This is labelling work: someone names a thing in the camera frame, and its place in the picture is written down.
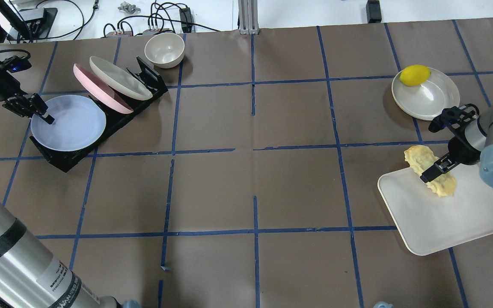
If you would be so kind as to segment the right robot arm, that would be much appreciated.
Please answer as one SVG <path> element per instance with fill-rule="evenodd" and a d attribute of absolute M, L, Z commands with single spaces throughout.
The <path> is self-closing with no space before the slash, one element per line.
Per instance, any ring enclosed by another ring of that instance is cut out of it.
<path fill-rule="evenodd" d="M 493 188 L 493 105 L 484 113 L 473 104 L 446 108 L 429 126 L 433 133 L 444 128 L 454 135 L 448 153 L 424 170 L 420 179 L 429 183 L 459 164 L 479 163 L 481 179 Z"/>

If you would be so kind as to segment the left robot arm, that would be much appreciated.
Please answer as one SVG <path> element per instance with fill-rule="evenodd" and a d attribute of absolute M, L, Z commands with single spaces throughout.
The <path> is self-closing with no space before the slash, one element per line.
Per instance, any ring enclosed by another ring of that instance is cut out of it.
<path fill-rule="evenodd" d="M 31 65 L 30 54 L 0 61 L 0 102 L 22 117 L 37 115 L 51 124 L 46 103 L 27 95 L 11 76 Z M 0 307 L 3 308 L 139 308 L 112 296 L 96 296 L 26 226 L 0 203 Z"/>

